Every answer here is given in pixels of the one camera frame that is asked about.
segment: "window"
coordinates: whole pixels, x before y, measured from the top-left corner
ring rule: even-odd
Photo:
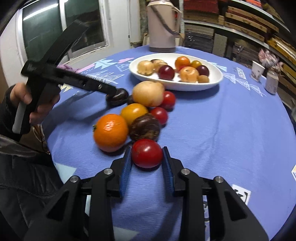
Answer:
[[[39,61],[62,33],[58,0],[35,1],[22,11],[27,58]]]
[[[20,10],[18,25],[27,59],[39,61],[60,34],[74,20],[89,24],[89,29],[68,52],[68,59],[106,45],[102,30],[100,0],[31,0]]]
[[[98,0],[66,1],[65,14],[67,26],[76,19],[88,23],[90,26],[79,42],[72,48],[72,52],[104,42]]]

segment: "yellow tomato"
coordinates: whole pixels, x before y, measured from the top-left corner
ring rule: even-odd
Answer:
[[[145,106],[134,103],[124,107],[121,110],[120,115],[126,120],[128,126],[130,126],[136,118],[145,115],[146,113],[148,113],[148,109]]]
[[[202,65],[201,62],[199,62],[198,60],[194,60],[191,62],[190,66],[193,67],[193,68],[197,68],[198,66]]]

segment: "white bowl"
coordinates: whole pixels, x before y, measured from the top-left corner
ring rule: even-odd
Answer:
[[[172,68],[176,68],[175,67],[175,61],[178,57],[180,56],[186,56],[187,58],[189,58],[190,61],[193,60],[198,60],[200,61],[203,65],[205,65],[206,67],[208,67],[210,75],[209,75],[209,79],[210,82],[209,83],[185,83],[185,82],[179,82],[180,81],[180,77],[178,73],[175,73],[175,77],[173,78],[172,81],[170,80],[161,80],[158,78],[158,74],[154,73],[150,76],[145,76],[145,75],[141,75],[138,74],[137,72],[137,65],[140,61],[143,60],[153,60],[153,59],[161,59],[164,62],[168,63],[169,66],[171,66]],[[178,91],[201,91],[201,90],[206,90],[209,88],[212,88],[214,86],[216,86],[217,84],[219,84],[219,82],[223,79],[223,75],[222,72],[214,65],[210,64],[209,62],[197,58],[197,57],[193,57],[190,55],[185,55],[185,54],[178,54],[178,53],[155,53],[155,54],[149,54],[149,55],[145,55],[142,57],[139,57],[137,59],[135,59],[134,61],[132,61],[129,65],[129,70],[130,72],[140,81],[145,81],[145,80],[150,80],[150,81],[158,81],[161,82],[166,89],[169,90],[178,90]]]

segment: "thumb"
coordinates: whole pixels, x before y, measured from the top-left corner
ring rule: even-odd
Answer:
[[[10,100],[17,107],[20,101],[30,104],[32,96],[24,83],[17,83],[10,93]]]

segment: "blue tablecloth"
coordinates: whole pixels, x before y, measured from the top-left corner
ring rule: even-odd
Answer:
[[[270,95],[264,89],[265,80],[255,82],[250,70],[240,64],[184,47],[178,47],[177,53],[212,62],[225,78],[209,90],[174,91],[176,106],[158,143],[198,175],[210,179],[223,176],[271,239],[296,203],[292,172],[296,138],[279,96]],[[148,54],[148,46],[127,50],[99,60],[81,73],[103,78],[131,93],[139,81],[129,72],[129,62]],[[119,114],[122,106],[108,109],[101,93],[88,94],[71,87],[62,92],[43,128],[65,182],[73,174],[94,176],[122,156],[102,153],[92,135],[92,125],[102,115]],[[178,240],[181,203],[181,199],[165,196],[161,168],[144,172],[133,166],[124,199],[112,201],[117,240]]]

